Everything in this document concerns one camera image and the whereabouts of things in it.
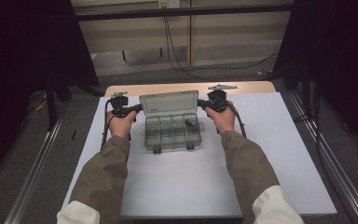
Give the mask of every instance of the white sheet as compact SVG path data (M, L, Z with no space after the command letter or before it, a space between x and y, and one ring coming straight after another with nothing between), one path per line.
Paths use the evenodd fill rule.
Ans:
M63 206L68 204L81 168L100 150L103 106L107 99L101 98ZM297 212L336 213L280 94L230 94L228 99L240 112L248 138L264 149ZM138 97L130 97L129 105L135 104L139 104ZM205 127L200 147L154 155L148 154L144 147L145 116L143 112L138 114L131 129L123 217L241 217L220 136L213 121L200 108L198 116Z

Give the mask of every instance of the hand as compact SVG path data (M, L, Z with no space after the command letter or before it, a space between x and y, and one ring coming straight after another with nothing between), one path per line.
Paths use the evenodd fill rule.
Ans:
M114 117L112 111L107 112L107 120L109 122L110 133L122 138L127 138L130 133L132 121L136 118L136 111L131 111L125 118Z
M209 107L205 108L205 112L213 119L213 123L219 131L220 135L226 131L235 131L234 122L235 114L232 110L227 107L223 112L217 113Z

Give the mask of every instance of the person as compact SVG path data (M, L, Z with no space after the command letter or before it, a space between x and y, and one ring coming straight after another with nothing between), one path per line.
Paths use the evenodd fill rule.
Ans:
M261 147L235 131L235 115L231 109L217 113L207 107L205 111L221 135L228 173L234 183L244 223L304 223L285 200L278 178ZM109 123L112 137L83 167L70 203L57 214L57 223L118 223L128 174L128 135L135 117L135 111L123 119L108 113L108 120L112 119Z

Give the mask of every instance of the white sleeve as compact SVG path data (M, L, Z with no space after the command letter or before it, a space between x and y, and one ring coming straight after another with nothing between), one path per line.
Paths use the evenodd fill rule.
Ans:
M258 196L252 205L255 224L291 224L301 223L301 216L284 199L279 185L269 187Z
M99 224L100 213L77 201L70 202L57 214L57 224Z

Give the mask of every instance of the person's left hand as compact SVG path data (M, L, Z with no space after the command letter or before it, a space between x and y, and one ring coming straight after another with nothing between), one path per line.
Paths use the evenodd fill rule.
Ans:
M130 133L133 119L136 118L136 111L131 111L130 114L125 118L114 117L112 111L107 112L107 120L109 122L110 133L122 138L127 138Z

